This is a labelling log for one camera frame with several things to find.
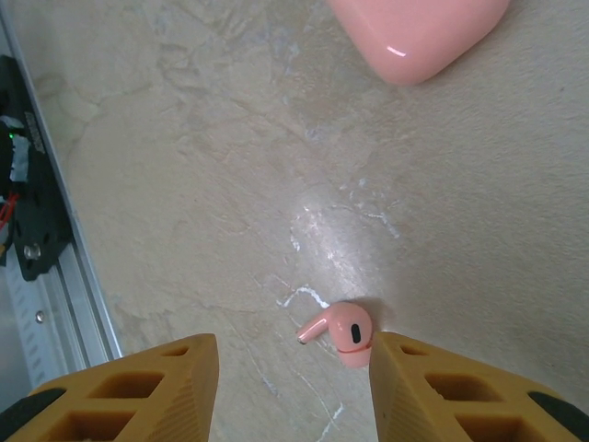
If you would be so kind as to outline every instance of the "wireless earbud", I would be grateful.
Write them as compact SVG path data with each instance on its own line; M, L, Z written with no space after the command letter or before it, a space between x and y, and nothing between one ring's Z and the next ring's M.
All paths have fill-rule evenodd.
M327 330L344 365L368 365L373 328L366 310L350 302L332 304L299 330L298 342L308 343Z

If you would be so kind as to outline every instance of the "marble countertop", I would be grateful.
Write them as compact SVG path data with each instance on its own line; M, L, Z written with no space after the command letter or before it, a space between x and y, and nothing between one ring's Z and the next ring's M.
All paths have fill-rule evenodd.
M126 352L199 332L211 441L374 441L321 305L589 409L585 0L518 0L419 87L319 0L12 0Z

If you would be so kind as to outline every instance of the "screw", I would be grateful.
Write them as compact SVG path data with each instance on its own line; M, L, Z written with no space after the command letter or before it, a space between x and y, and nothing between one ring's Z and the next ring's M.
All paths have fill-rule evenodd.
M25 246L23 254L28 260L36 261L40 258L40 247L39 244L33 244L32 246Z

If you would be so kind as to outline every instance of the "pink earbud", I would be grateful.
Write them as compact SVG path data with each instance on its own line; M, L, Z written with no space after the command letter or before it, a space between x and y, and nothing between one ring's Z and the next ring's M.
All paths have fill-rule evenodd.
M370 363L373 329L366 310L350 302L333 304L299 330L298 342L308 343L326 330L344 365L360 368Z

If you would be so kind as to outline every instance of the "marble surface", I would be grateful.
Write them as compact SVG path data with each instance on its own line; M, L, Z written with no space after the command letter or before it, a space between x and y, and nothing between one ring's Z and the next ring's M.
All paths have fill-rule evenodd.
M211 440L374 441L321 304L589 410L589 15L383 84L318 0L11 0L126 352L216 333Z

